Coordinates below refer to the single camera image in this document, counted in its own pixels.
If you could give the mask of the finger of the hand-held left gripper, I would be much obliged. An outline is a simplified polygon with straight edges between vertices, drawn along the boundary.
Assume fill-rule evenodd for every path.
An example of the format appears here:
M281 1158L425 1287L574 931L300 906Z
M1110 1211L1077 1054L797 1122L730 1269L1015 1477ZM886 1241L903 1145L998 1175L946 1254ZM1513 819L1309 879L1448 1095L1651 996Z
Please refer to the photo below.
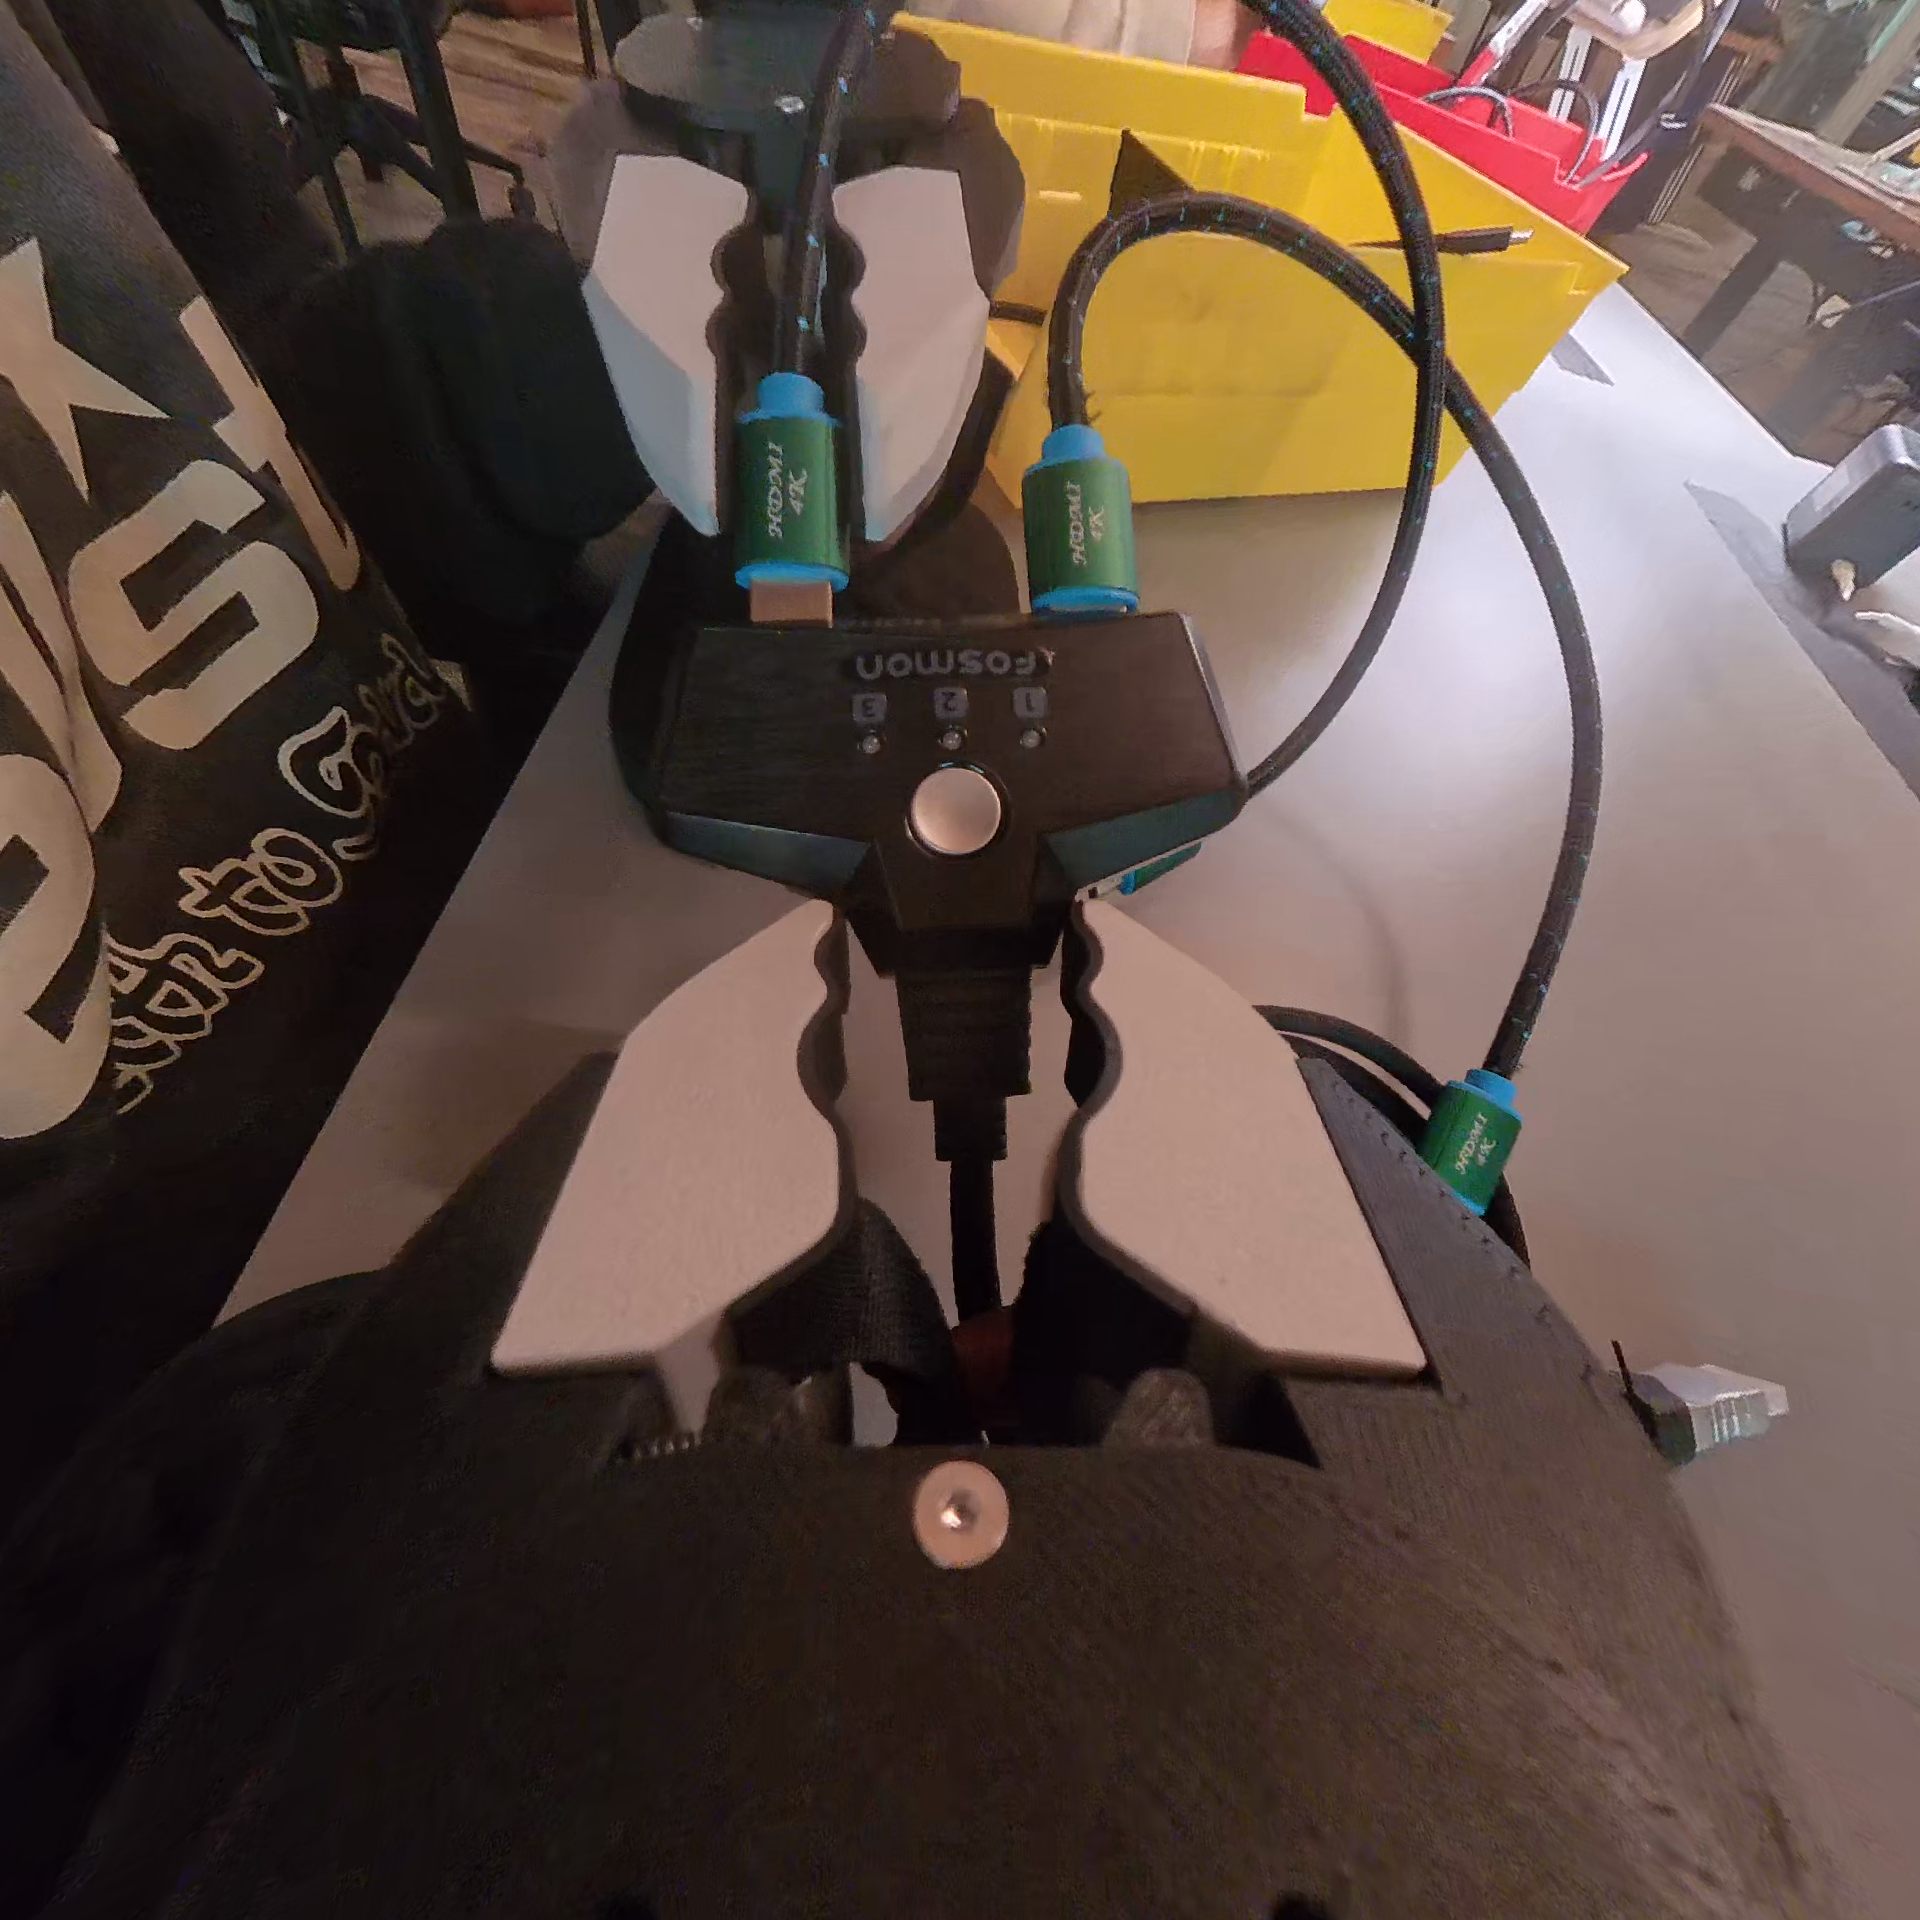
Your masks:
M836 190L857 255L848 311L859 534L893 539L941 488L975 408L990 292L975 276L962 179L886 163Z
M593 257L581 281L590 328L629 439L654 488L702 538L718 502L718 349L724 239L747 222L747 189L693 157L614 162Z

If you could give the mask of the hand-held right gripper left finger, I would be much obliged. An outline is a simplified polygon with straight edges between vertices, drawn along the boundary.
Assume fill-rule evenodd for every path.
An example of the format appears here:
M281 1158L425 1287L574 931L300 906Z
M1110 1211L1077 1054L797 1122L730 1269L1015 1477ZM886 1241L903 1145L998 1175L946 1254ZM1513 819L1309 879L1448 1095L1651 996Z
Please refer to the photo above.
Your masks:
M620 1045L563 1173L495 1376L651 1370L702 1427L730 1311L818 1262L854 1213L847 922L793 906Z

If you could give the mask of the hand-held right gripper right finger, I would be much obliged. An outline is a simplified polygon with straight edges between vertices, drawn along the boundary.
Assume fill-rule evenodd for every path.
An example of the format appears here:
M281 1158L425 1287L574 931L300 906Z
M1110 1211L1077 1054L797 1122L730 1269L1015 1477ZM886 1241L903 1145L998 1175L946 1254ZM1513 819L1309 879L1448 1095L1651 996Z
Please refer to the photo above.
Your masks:
M1062 931L1060 1211L1182 1322L1318 1376L1419 1376L1301 1054L1220 978L1117 906Z

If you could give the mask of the yellow plastic bin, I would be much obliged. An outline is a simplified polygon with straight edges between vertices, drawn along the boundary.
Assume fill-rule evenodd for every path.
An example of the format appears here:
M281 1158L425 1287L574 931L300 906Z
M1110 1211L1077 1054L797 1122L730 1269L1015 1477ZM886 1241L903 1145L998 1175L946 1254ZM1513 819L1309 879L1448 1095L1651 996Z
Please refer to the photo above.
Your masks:
M1329 3L1324 3L1324 14L1344 41L1368 41L1374 50L1385 50L1385 51L1398 51L1398 57L1419 61L1419 63L1433 63L1433 57L1444 50L1444 41L1449 32L1449 11L1433 8L1433 3L1329 0Z
M921 3L962 90L995 108L1027 179L1022 242L998 304L1048 311L1077 239L1110 217L1119 131L1191 189L1278 205L1343 246L1393 237L1355 131L1309 71L1225 76L1170 61L998 32ZM1501 255L1448 255L1448 349L1501 408L1625 262L1526 205L1404 122L1434 230L1532 224ZM1404 297L1398 250L1360 250ZM1090 416L1129 467L1134 502L1370 493L1404 484L1412 366L1304 267L1245 239L1177 231L1117 257L1086 323Z

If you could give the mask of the black HDMI switch with cable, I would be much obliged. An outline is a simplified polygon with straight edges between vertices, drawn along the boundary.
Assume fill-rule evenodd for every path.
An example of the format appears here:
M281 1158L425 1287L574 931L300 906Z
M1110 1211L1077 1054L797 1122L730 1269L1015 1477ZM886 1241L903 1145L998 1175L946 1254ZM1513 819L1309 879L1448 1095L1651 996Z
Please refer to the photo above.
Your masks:
M1502 1194L1471 1213L1425 1163L1427 1103L1370 1060L1301 1054L1378 1254L1425 1342L1419 1376L1318 1376L1182 1322L1060 1211L1071 1019L1062 931L1234 821L1248 780L1211 659L1177 611L1081 624L683 632L656 692L614 687L614 745L656 837L769 879L847 922L838 1120L854 1213L832 1249L730 1311L737 1393L777 1427L864 1370L898 1446L1220 1442L1315 1464L1310 1411L1398 1416L1389 1455L1440 1477L1513 1459L1554 1485L1666 1470L1766 1431L1784 1388L1721 1366L1595 1376L1526 1269Z

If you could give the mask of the person's dark printed clothing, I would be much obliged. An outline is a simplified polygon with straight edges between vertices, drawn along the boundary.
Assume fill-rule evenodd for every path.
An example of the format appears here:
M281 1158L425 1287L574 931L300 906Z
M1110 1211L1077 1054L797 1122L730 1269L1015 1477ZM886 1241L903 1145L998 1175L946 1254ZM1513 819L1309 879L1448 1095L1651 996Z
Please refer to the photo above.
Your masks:
M227 1301L489 775L286 420L318 275L198 3L5 3L5 1338Z

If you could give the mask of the long wooden desk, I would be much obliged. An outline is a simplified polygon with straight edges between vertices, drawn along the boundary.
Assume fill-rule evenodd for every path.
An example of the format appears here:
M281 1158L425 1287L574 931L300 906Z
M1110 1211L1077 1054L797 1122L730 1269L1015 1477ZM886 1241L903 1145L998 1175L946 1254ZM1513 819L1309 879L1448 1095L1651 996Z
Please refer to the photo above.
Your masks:
M1692 323L1717 341L1779 267L1835 297L1916 285L1916 196L1868 157L1766 117L1709 105L1700 122L1700 199L1744 231L1744 250Z

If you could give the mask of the small grey box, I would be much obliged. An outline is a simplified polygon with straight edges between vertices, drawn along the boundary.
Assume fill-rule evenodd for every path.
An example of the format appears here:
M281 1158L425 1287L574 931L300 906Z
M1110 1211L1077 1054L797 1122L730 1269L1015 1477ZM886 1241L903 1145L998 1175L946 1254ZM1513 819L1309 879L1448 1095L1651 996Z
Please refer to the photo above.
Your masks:
M1784 563L1795 577L1846 596L1875 587L1916 552L1916 426L1864 434L1784 517Z

